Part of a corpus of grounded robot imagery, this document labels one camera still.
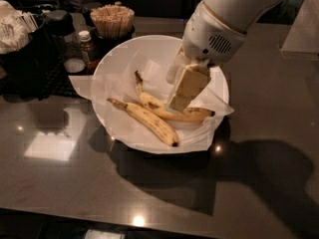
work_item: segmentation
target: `white paper liner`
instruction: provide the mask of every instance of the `white paper liner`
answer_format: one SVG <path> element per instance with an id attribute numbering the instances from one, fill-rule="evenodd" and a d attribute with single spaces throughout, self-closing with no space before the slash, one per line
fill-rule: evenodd
<path id="1" fill-rule="evenodd" d="M 107 98 L 116 98 L 122 102 L 139 102 L 135 71 L 139 71 L 144 80 L 144 90 L 165 101 L 172 85 L 165 80 L 167 66 L 162 66 L 136 52 L 122 71 L 111 71 L 98 76 L 70 77 L 77 93 L 93 102 L 96 114 L 109 135 L 127 146 L 155 154 L 184 153 L 208 150 L 215 129 L 224 116 L 233 109 L 214 90 L 228 91 L 220 68 L 212 68 L 212 81 L 190 104 L 215 111 L 213 118 L 203 123 L 168 121 L 176 130 L 180 145 L 170 147 L 161 142 L 148 128 L 130 117 L 124 110 L 114 107 Z"/>

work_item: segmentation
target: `gray countertop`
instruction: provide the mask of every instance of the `gray countertop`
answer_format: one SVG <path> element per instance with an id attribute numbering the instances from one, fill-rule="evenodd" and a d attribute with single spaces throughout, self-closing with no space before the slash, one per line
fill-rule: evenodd
<path id="1" fill-rule="evenodd" d="M 183 29 L 138 23 L 137 35 Z M 227 239 L 318 235 L 319 63 L 282 58 L 288 31 L 254 25 L 224 65 L 235 113 L 208 152 L 128 149 L 84 99 L 0 97 L 0 207 Z"/>

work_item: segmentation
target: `condiment bottle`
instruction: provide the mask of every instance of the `condiment bottle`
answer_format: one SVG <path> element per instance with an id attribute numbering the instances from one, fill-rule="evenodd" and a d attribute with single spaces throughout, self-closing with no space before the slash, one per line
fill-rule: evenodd
<path id="1" fill-rule="evenodd" d="M 64 10 L 55 10 L 46 14 L 45 19 L 66 71 L 71 74 L 82 72 L 86 65 L 71 14 Z"/>
<path id="2" fill-rule="evenodd" d="M 87 74 L 92 75 L 96 67 L 100 63 L 99 51 L 92 40 L 89 31 L 84 30 L 79 33 L 80 49 L 83 55 L 83 60 L 87 66 Z"/>

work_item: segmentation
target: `black container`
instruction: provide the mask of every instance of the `black container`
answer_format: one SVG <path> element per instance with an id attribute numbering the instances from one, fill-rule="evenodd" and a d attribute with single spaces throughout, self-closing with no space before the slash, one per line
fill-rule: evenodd
<path id="1" fill-rule="evenodd" d="M 84 6 L 82 7 L 82 15 L 88 27 L 95 27 L 90 14 L 93 9 L 97 9 L 99 7 L 102 7 L 102 4 L 99 2 L 87 3 L 84 4 Z"/>
<path id="2" fill-rule="evenodd" d="M 73 18 L 67 11 L 52 11 L 46 14 L 45 21 L 48 32 L 53 36 L 68 36 L 75 31 Z"/>
<path id="3" fill-rule="evenodd" d="M 102 37 L 99 35 L 97 29 L 91 31 L 91 36 L 94 43 L 98 47 L 100 57 L 103 58 L 113 48 L 131 39 L 135 30 L 136 30 L 135 26 L 132 26 L 131 31 L 127 35 L 118 39 L 109 39 L 109 38 Z"/>
<path id="4" fill-rule="evenodd" d="M 58 53 L 44 24 L 29 34 L 22 49 L 0 55 L 0 64 L 16 85 L 20 96 L 43 98 L 48 73 L 57 66 Z"/>

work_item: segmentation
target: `paper bowl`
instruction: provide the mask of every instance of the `paper bowl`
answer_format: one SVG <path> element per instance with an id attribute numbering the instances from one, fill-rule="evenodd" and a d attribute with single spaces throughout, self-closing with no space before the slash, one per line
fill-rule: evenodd
<path id="1" fill-rule="evenodd" d="M 131 118 L 125 111 L 115 108 L 107 102 L 109 97 L 117 98 L 123 102 L 138 100 L 133 70 L 135 70 L 134 67 L 138 68 L 139 64 L 136 62 L 134 67 L 130 68 L 137 52 L 160 66 L 160 68 L 155 67 L 157 68 L 155 70 L 160 69 L 160 71 L 156 72 L 156 78 L 153 77 L 150 80 L 153 81 L 151 84 L 161 87 L 167 85 L 164 78 L 180 45 L 181 39 L 175 37 L 142 36 L 117 46 L 103 58 L 95 71 L 94 78 L 96 80 L 92 83 L 91 92 L 92 97 L 96 97 L 92 99 L 94 111 L 109 135 L 131 148 L 154 154 L 208 150 L 214 131 L 222 122 L 223 116 L 208 118 L 200 124 L 169 121 L 180 138 L 179 147 L 170 147 L 161 142 L 153 132 Z M 215 94 L 228 104 L 228 86 L 220 68 L 213 69 L 212 84 L 211 87 L 213 87 Z M 170 85 L 165 87 L 165 96 L 168 95 L 171 87 Z M 157 93 L 157 90 L 153 90 L 152 94 L 160 96 L 163 93 Z"/>

